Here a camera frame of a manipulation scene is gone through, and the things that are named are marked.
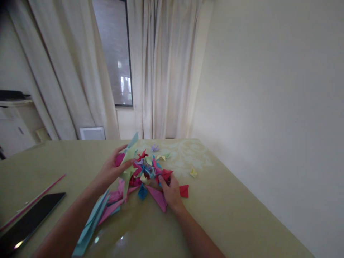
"left hand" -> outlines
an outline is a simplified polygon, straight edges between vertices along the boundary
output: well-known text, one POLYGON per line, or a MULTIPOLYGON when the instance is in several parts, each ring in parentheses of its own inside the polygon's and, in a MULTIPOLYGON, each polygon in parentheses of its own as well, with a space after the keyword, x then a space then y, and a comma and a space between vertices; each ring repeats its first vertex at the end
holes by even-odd
POLYGON ((119 167, 114 166, 114 161, 116 156, 119 154, 120 151, 124 150, 128 145, 123 145, 118 147, 114 150, 114 152, 110 155, 110 157, 105 161, 103 168, 100 170, 98 175, 93 179, 90 184, 90 187, 93 190, 96 190, 101 194, 103 194, 106 189, 127 169, 129 168, 134 159, 127 161, 120 165, 119 167))

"finger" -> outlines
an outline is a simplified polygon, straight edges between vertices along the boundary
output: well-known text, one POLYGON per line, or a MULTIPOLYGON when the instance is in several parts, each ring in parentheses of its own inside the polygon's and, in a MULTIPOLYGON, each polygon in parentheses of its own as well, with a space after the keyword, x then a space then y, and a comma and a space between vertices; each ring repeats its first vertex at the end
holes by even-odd
POLYGON ((173 173, 170 175, 170 177, 171 177, 171 183, 169 184, 170 186, 178 185, 179 184, 177 178, 174 176, 173 173))
POLYGON ((163 191, 165 191, 168 188, 168 185, 166 184, 165 179, 159 175, 159 181, 161 184, 161 188, 163 189, 163 191))
POLYGON ((119 167, 116 168, 117 171, 123 172, 124 170, 128 169, 134 163, 134 159, 124 162, 119 167))
POLYGON ((117 149, 115 149, 115 151, 114 151, 115 156, 116 156, 120 151, 124 150, 127 146, 128 146, 128 145, 126 144, 126 145, 123 145, 123 146, 118 147, 117 149))

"paper pile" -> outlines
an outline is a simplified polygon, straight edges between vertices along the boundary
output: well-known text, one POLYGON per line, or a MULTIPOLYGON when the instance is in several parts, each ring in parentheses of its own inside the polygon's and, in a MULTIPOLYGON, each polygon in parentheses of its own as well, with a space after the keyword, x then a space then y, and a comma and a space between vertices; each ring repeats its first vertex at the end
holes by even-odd
MULTIPOLYGON (((158 176, 161 175, 166 183, 169 185, 171 182, 172 170, 166 170, 161 167, 157 162, 159 159, 166 160, 170 154, 165 155, 148 155, 146 150, 137 157, 137 141, 138 133, 136 133, 133 139, 128 144, 123 153, 117 155, 114 160, 114 166, 118 167, 122 163, 135 159, 134 164, 129 167, 120 175, 119 185, 116 191, 107 191, 96 203, 93 211, 87 221, 84 230, 79 238, 78 244, 75 247, 73 256, 82 256, 86 250, 86 247, 92 237, 92 234, 97 225, 102 224, 109 216, 115 214, 120 210, 122 203, 126 202, 128 194, 132 193, 139 188, 138 196, 141 200, 144 200, 148 192, 152 195, 163 212, 166 212, 167 202, 162 191, 150 187, 151 180, 161 186, 158 176)), ((157 152, 160 149, 158 146, 153 145, 152 152, 157 152)), ((188 198, 189 185, 179 187, 180 196, 188 198)))

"table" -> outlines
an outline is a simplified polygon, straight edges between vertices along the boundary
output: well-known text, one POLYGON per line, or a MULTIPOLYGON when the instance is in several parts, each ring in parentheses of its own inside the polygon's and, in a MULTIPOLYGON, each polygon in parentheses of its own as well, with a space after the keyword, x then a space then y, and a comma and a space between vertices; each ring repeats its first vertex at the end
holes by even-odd
MULTIPOLYGON (((49 193, 67 196, 18 252, 30 256, 61 215, 99 172, 110 153, 129 141, 45 142, 0 162, 0 221, 11 218, 64 173, 49 193)), ((138 151, 158 144, 159 161, 174 170, 180 185, 190 185, 183 203, 227 257, 313 257, 288 229, 197 139, 139 140, 138 151), (189 175, 192 167, 198 173, 189 175)), ((110 189, 115 190, 118 182, 110 189)), ((182 232, 167 208, 137 191, 121 210, 100 225, 85 257, 190 257, 182 232)))

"hand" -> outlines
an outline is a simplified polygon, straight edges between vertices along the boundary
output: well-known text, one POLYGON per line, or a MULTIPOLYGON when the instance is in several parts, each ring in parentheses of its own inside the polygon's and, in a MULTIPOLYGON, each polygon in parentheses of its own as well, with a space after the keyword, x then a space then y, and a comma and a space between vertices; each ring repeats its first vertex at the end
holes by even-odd
POLYGON ((182 209, 184 205, 180 197, 179 183, 175 176, 171 174, 171 183, 169 186, 166 184, 166 181, 162 176, 159 176, 159 181, 161 183, 162 190, 164 191, 166 202, 172 211, 177 212, 182 209))
POLYGON ((123 145, 114 150, 110 157, 105 161, 103 168, 98 175, 93 179, 90 187, 97 191, 99 195, 103 194, 108 187, 126 170, 129 168, 134 160, 127 161, 119 167, 114 166, 116 156, 120 151, 124 150, 128 145, 123 145))

